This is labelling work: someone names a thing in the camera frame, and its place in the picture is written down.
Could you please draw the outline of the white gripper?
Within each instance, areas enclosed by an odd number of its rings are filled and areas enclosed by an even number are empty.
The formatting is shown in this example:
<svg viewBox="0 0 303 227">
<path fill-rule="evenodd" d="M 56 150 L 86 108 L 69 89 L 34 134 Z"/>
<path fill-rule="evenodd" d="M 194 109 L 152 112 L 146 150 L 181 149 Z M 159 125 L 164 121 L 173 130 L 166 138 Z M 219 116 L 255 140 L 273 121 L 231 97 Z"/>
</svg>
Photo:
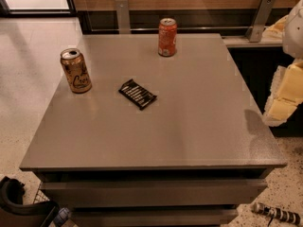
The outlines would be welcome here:
<svg viewBox="0 0 303 227">
<path fill-rule="evenodd" d="M 290 13 L 263 33 L 263 38 L 282 38 L 283 51 L 294 59 L 303 58 L 303 0 Z M 262 120 L 265 125 L 277 127 L 285 123 L 303 102 L 303 61 L 294 60 L 288 67 L 279 66 L 274 72 L 270 95 Z"/>
</svg>

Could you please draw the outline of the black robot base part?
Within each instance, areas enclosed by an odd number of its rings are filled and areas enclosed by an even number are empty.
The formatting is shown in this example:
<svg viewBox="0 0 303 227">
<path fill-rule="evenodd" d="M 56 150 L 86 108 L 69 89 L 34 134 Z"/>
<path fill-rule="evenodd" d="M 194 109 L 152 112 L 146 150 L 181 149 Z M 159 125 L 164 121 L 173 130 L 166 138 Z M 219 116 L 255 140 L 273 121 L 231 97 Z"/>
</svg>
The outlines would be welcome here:
<svg viewBox="0 0 303 227">
<path fill-rule="evenodd" d="M 54 201 L 23 204 L 24 184 L 5 176 L 0 181 L 0 227 L 48 227 L 59 213 Z"/>
</svg>

